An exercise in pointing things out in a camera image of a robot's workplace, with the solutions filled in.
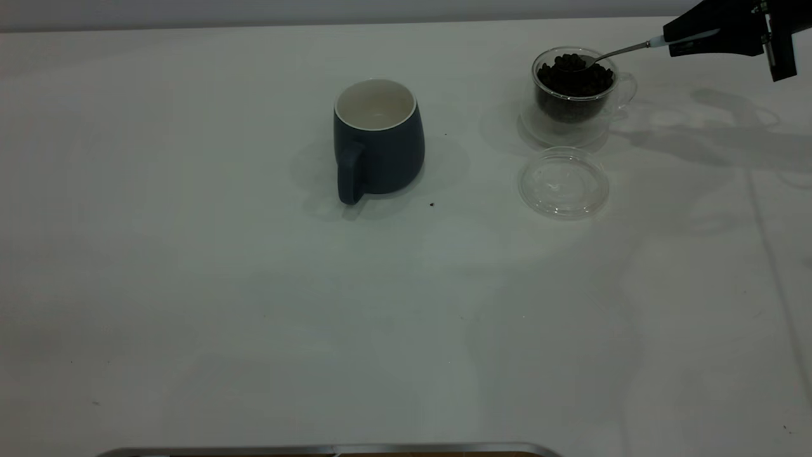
white table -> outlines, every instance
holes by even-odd
[[[667,21],[1,35],[0,452],[808,455],[812,35],[777,84],[617,58],[607,207],[518,196],[533,58]],[[330,110],[367,76],[417,94],[425,169],[347,208]]]

metal spoon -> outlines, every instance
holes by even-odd
[[[645,49],[645,48],[659,48],[660,46],[675,45],[677,43],[684,43],[686,41],[693,41],[693,40],[699,40],[699,39],[702,39],[702,38],[713,37],[716,33],[719,33],[719,30],[721,30],[721,29],[717,28],[716,30],[710,30],[708,32],[697,33],[696,35],[692,35],[690,37],[683,38],[681,40],[676,40],[676,41],[665,41],[665,37],[660,35],[659,37],[651,38],[650,40],[644,41],[644,42],[642,42],[642,43],[640,43],[638,45],[629,46],[628,48],[623,48],[621,50],[616,50],[616,51],[610,52],[609,54],[604,54],[604,55],[602,55],[600,57],[597,57],[597,58],[589,56],[589,55],[580,54],[579,57],[581,57],[581,60],[583,60],[584,63],[586,63],[586,65],[580,70],[575,70],[575,71],[564,70],[564,71],[565,72],[570,72],[570,73],[583,72],[587,68],[592,67],[593,65],[595,65],[595,62],[598,62],[599,60],[604,60],[605,58],[611,57],[613,55],[626,54],[627,52],[632,52],[633,50],[640,50],[640,49]]]

white wall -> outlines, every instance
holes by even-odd
[[[0,0],[0,30],[678,15],[699,0]]]

clear plastic lid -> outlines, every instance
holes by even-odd
[[[593,215],[609,196],[609,180],[592,156],[554,147],[531,160],[519,175],[519,193],[535,211],[556,219]]]

spoon handle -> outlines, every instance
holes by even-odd
[[[613,55],[626,54],[627,52],[632,52],[633,50],[645,49],[645,48],[650,48],[650,47],[651,47],[651,41],[650,40],[649,41],[644,41],[644,42],[640,43],[639,45],[629,46],[628,48],[623,48],[621,50],[616,50],[615,52],[610,52],[609,54],[604,54],[604,55],[598,57],[597,59],[595,59],[595,62],[598,62],[599,60],[604,60],[605,58],[611,57]]]

